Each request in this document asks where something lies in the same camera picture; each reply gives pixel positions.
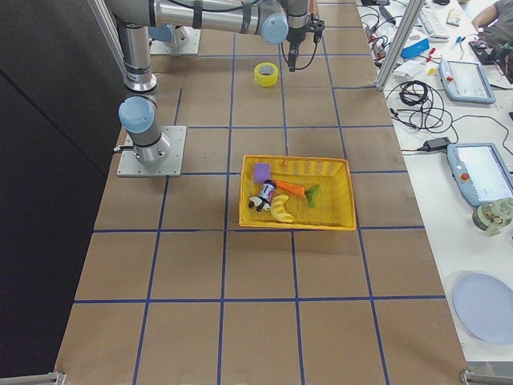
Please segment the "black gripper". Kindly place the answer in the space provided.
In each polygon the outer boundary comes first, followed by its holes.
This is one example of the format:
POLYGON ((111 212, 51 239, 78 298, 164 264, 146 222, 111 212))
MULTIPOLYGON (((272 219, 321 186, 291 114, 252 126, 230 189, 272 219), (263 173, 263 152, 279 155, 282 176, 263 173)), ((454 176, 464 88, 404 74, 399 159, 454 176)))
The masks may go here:
POLYGON ((319 43, 324 31, 324 21, 314 18, 310 24, 301 28, 289 28, 286 40, 289 42, 288 68, 290 72, 296 70, 298 45, 306 39, 307 33, 313 33, 313 42, 319 43))

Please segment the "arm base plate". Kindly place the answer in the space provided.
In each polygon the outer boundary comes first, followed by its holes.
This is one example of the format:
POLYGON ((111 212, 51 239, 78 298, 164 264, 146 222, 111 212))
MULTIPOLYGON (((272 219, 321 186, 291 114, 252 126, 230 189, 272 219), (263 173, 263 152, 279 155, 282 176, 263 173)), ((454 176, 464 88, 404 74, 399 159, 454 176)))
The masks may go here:
POLYGON ((197 55, 200 47, 199 30, 180 28, 169 42, 152 40, 150 44, 151 56, 191 56, 197 55))
POLYGON ((186 126, 161 126, 160 140, 138 147, 127 135, 116 175, 118 177, 180 177, 186 143, 186 126))

